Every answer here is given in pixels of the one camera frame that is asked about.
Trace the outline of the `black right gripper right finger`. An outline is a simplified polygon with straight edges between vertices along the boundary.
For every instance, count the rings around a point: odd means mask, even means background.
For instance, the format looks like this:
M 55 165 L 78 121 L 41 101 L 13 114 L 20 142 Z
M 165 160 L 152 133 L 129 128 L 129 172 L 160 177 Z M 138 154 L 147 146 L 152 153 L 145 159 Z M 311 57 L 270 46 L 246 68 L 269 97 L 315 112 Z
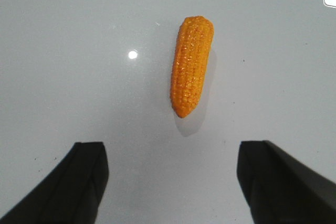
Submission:
M 271 141 L 242 141 L 237 178 L 254 223 L 335 223 L 335 183 Z

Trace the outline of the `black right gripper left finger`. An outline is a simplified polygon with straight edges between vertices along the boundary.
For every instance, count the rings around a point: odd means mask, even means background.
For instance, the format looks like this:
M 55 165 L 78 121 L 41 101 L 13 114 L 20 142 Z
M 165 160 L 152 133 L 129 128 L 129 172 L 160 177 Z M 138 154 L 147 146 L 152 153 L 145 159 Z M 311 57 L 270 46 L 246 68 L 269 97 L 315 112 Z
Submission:
M 1 223 L 95 223 L 109 179 L 102 142 L 77 142 Z

